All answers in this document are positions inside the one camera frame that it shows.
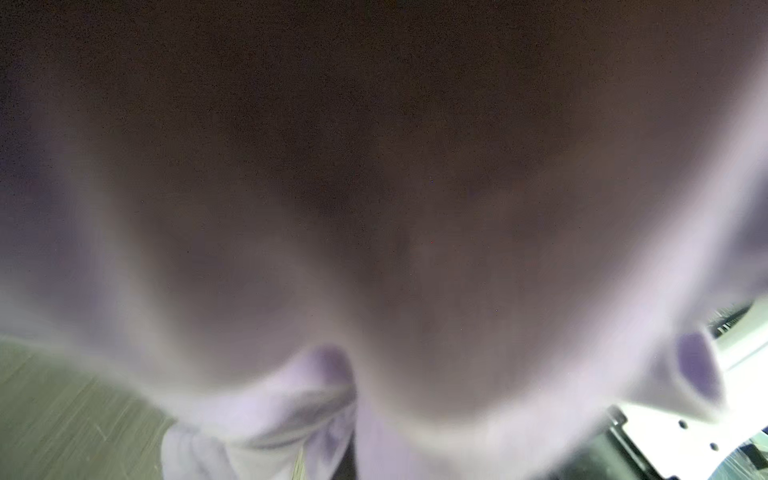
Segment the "purple cloth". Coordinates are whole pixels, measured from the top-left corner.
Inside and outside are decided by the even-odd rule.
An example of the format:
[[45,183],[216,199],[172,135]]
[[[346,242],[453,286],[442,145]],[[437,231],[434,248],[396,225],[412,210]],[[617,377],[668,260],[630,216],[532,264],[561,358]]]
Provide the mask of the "purple cloth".
[[167,478],[533,477],[766,290],[763,1],[1,5],[1,332]]

